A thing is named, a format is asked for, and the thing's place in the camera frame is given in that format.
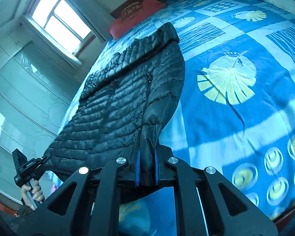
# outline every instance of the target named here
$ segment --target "quilted fabric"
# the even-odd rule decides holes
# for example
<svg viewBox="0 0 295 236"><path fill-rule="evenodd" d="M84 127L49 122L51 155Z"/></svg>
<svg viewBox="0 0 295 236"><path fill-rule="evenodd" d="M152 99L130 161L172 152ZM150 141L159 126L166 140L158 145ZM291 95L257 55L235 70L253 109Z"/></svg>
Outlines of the quilted fabric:
<svg viewBox="0 0 295 236"><path fill-rule="evenodd" d="M76 115L45 152L51 153L48 169L64 181L81 166L100 168L139 148L140 182L152 185L154 149L184 84L178 42L167 23L91 74Z"/></svg>

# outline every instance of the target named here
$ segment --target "bed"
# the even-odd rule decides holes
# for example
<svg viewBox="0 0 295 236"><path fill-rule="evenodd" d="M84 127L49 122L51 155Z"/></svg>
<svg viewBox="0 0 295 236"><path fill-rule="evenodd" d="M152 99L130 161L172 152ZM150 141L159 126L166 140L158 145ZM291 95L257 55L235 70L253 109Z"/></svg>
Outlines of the bed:
<svg viewBox="0 0 295 236"><path fill-rule="evenodd" d="M160 143L193 167L215 167L277 218L295 207L295 16L263 0L165 3L109 40L89 74L135 38L171 22L186 62L185 84ZM84 82L62 127L76 113ZM176 235L173 190L122 206L120 225L129 235Z"/></svg>

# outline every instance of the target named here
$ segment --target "human hand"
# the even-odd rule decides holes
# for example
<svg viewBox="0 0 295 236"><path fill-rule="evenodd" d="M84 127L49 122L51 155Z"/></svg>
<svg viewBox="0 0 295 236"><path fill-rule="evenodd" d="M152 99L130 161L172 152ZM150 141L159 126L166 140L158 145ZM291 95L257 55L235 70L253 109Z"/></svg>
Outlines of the human hand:
<svg viewBox="0 0 295 236"><path fill-rule="evenodd" d="M21 187L21 194L22 194L22 198L24 200L24 203L26 206L30 207L32 210L35 210L30 199L28 198L26 192L32 190L32 188L30 186L27 185L22 185ZM41 186L39 185L39 182L37 180L34 180L34 188L32 190L33 192L33 200L37 200L37 201L43 201L45 200L45 196L41 190Z"/></svg>

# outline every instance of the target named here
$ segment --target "gray curtain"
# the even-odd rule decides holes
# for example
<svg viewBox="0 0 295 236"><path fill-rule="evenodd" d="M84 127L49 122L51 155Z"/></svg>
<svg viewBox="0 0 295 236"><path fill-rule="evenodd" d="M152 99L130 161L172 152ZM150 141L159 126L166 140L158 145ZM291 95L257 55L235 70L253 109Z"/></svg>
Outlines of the gray curtain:
<svg viewBox="0 0 295 236"><path fill-rule="evenodd" d="M109 27L114 18L95 0L65 0L101 41L111 38Z"/></svg>

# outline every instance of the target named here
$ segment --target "silver screw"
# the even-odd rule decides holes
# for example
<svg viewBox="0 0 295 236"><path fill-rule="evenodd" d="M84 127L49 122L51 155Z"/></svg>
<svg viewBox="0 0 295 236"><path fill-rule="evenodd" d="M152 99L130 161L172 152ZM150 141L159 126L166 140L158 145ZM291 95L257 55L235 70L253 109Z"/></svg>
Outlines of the silver screw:
<svg viewBox="0 0 295 236"><path fill-rule="evenodd" d="M79 173L82 175L85 175L88 172L88 168L87 167L81 167L79 168Z"/></svg>
<svg viewBox="0 0 295 236"><path fill-rule="evenodd" d="M176 164L176 163L178 162L178 159L177 159L176 157L170 157L170 158L168 159L168 162L169 162L169 163L172 163L172 164Z"/></svg>
<svg viewBox="0 0 295 236"><path fill-rule="evenodd" d="M214 174L216 172L216 169L213 167L207 167L205 171L208 172L209 174Z"/></svg>
<svg viewBox="0 0 295 236"><path fill-rule="evenodd" d="M123 164L123 163L125 163L126 161L127 161L127 159L124 158L124 157L120 157L120 158L118 158L118 159L116 160L116 162L119 163L119 164Z"/></svg>

